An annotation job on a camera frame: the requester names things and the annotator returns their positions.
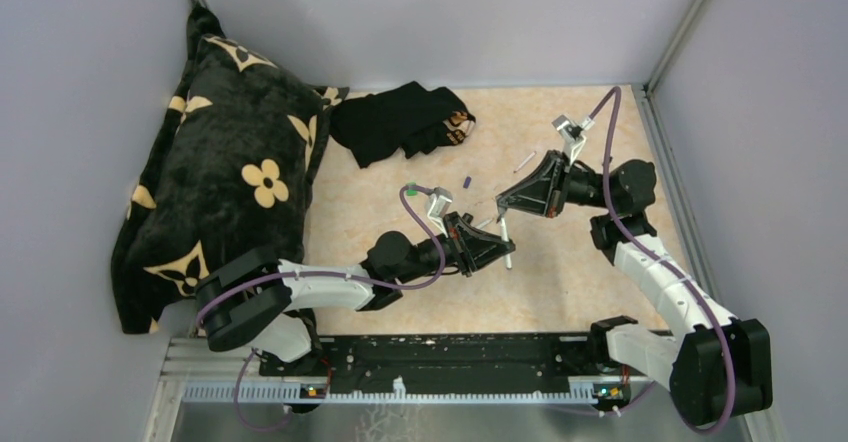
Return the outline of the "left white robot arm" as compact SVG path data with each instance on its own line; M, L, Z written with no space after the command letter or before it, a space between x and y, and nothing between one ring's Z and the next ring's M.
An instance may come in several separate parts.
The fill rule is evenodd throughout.
M451 270L469 277L512 254L512 240L447 214L445 232L414 244L404 234L382 234L366 258L348 267L319 267L254 248L217 269L198 285L196 324L213 352L246 347L273 355L297 375L319 366L313 322L316 308L377 311Z

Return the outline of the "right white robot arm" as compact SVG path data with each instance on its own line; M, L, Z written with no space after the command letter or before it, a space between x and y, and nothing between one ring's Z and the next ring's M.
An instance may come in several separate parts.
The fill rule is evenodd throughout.
M706 294L667 251L646 209L656 200L653 163L631 159L608 174L548 151L537 168L496 196L500 213L554 218L565 205L605 209L590 220L595 247L640 289L673 337L627 317L592 327L589 366L612 374L626 365L666 389L692 426L769 409L773 404L770 334Z

